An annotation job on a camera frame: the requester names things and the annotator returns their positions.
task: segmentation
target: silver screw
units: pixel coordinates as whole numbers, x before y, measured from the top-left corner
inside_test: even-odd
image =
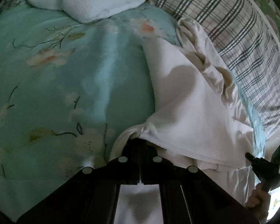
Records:
[[[92,167],[84,167],[82,169],[82,173],[84,174],[90,174],[92,172]]]
[[[198,168],[196,166],[190,166],[188,167],[188,170],[190,173],[197,173],[198,172]]]
[[[155,157],[153,158],[153,161],[154,161],[154,162],[161,162],[161,161],[162,161],[162,158],[159,157],[159,156],[155,156]]]
[[[127,157],[126,156],[121,156],[120,158],[118,158],[119,162],[127,162]]]

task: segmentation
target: striped pattern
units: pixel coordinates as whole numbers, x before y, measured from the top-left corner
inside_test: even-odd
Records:
[[[249,0],[153,0],[199,22],[254,105],[267,137],[280,125],[280,53]]]

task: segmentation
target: plaid pillow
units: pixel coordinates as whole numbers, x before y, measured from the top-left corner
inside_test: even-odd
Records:
[[[249,0],[153,0],[200,23],[254,105],[269,137],[280,125],[280,51]]]

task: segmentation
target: bed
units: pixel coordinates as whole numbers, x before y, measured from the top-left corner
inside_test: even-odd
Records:
[[[154,112],[141,39],[178,46],[176,20],[187,16],[233,74],[254,129],[254,155],[264,155],[280,125],[280,11],[271,0],[148,0],[87,25],[3,0],[0,211],[16,221],[81,168],[106,164],[120,133]],[[241,203],[254,187],[249,168],[205,172]]]

